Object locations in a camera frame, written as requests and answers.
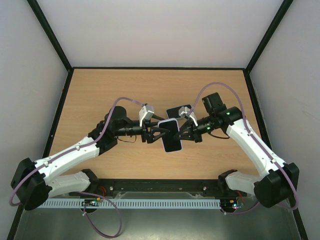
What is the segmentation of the lilac phone case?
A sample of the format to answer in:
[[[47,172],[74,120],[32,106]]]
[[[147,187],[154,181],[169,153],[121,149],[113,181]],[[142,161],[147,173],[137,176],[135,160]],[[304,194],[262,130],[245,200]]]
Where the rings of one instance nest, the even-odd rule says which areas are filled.
[[[175,137],[175,135],[180,131],[178,121],[175,118],[161,120],[158,123],[158,127],[166,130],[165,134],[161,138],[164,151],[166,153],[181,151],[183,148],[181,140]]]

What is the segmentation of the phone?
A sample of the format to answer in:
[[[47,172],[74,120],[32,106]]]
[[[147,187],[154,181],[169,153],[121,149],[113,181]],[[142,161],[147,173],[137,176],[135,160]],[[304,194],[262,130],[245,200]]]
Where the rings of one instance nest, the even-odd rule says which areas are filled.
[[[181,116],[179,115],[179,109],[181,107],[187,107],[187,108],[191,109],[192,106],[190,104],[184,104],[184,105],[179,105],[179,106],[168,108],[166,110],[167,118],[168,119],[175,118],[177,120],[181,119]]]

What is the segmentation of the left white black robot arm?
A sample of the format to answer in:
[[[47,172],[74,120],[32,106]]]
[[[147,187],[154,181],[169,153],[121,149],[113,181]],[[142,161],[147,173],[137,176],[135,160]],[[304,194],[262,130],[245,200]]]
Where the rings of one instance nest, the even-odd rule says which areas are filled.
[[[26,211],[34,210],[47,199],[71,192],[93,192],[98,178],[91,170],[73,175],[64,173],[78,164],[96,158],[115,147],[120,136],[140,136],[152,144],[170,133],[152,122],[154,109],[146,104],[139,111],[139,119],[131,120],[122,106],[113,106],[104,120],[74,145],[36,161],[25,158],[15,170],[10,183],[18,205]]]

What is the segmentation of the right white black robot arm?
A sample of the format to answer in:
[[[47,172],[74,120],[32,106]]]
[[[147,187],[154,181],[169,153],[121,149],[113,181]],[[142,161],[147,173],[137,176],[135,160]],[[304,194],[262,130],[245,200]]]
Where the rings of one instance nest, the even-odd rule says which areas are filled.
[[[297,193],[300,173],[297,165],[288,164],[276,155],[253,130],[238,107],[227,108],[217,92],[203,97],[202,102],[208,116],[201,119],[197,119],[186,106],[178,109],[178,115],[186,122],[174,137],[199,143],[203,134],[221,129],[241,147],[258,172],[254,176],[229,170],[219,175],[218,191],[222,195],[241,191],[254,195],[260,204],[270,208]]]

